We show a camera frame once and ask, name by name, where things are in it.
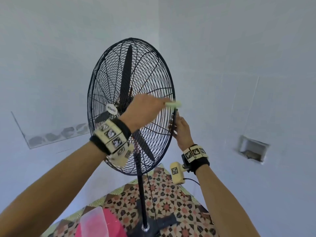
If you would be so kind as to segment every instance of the person's right arm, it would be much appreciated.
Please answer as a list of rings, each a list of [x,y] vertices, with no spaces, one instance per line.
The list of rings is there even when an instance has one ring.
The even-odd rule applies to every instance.
[[[180,149],[184,151],[194,144],[190,127],[179,113],[175,124],[177,133],[173,133],[173,136],[177,139]],[[208,165],[199,167],[195,174],[216,231],[221,237],[260,237],[243,207]]]

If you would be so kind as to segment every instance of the fan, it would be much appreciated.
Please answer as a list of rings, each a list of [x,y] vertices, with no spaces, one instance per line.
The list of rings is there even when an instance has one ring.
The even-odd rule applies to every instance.
[[[109,47],[93,70],[88,90],[91,134],[107,119],[124,113],[138,93],[175,100],[171,74],[160,53],[144,40],[128,38]],[[134,152],[124,167],[105,160],[110,167],[123,174],[137,175],[140,221],[128,231],[128,236],[155,236],[159,230],[177,223],[174,214],[157,219],[153,200],[155,220],[147,216],[144,186],[141,184],[144,183],[142,176],[157,166],[168,149],[174,130],[174,123],[171,130],[168,128],[169,120],[174,120],[175,115],[175,110],[165,108],[155,120],[132,133],[128,141],[134,145]]]

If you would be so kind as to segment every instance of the patterned tile floor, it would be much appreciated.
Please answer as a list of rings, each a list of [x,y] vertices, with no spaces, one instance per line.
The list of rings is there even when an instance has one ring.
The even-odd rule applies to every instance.
[[[192,198],[183,187],[174,185],[171,175],[165,171],[162,165],[156,167],[154,171],[149,173],[148,178],[144,175],[143,182],[148,215],[151,218],[155,218],[150,194],[151,186],[157,218],[170,215],[171,213],[174,213],[177,218],[177,225],[160,231],[162,237],[218,236],[207,210]],[[80,216],[97,206],[109,208],[120,220],[125,230],[129,230],[138,222],[138,212],[136,209],[137,199],[138,183],[137,180],[135,180],[93,202],[91,205],[86,206],[69,218],[61,220],[51,226],[42,236],[74,236],[80,221]]]

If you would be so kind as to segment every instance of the wire fan grille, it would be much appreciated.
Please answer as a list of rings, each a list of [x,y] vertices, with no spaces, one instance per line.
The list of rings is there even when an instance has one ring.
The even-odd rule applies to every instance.
[[[124,61],[129,46],[132,46],[132,71],[129,87],[131,96],[147,93],[175,100],[171,74],[160,53],[141,39],[122,40],[103,53],[92,73],[88,91],[88,120],[91,134],[103,123],[96,123],[95,119],[106,111],[106,104],[114,104],[116,107],[119,105]],[[119,115],[119,113],[111,115],[109,119]],[[172,125],[171,131],[168,129],[169,120],[174,117],[175,111],[165,108],[155,120],[140,129],[155,161],[146,155],[133,137],[129,138],[129,142],[141,154],[142,174],[152,170],[166,153],[174,127]],[[126,175],[137,175],[133,153],[124,167],[113,165],[108,160],[105,162]]]

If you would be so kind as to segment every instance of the person's left arm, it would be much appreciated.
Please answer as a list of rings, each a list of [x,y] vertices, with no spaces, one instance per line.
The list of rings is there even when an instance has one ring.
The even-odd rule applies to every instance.
[[[167,98],[140,94],[119,119],[133,133],[156,118]],[[88,142],[23,191],[0,214],[0,237],[40,236],[79,193],[106,154]]]

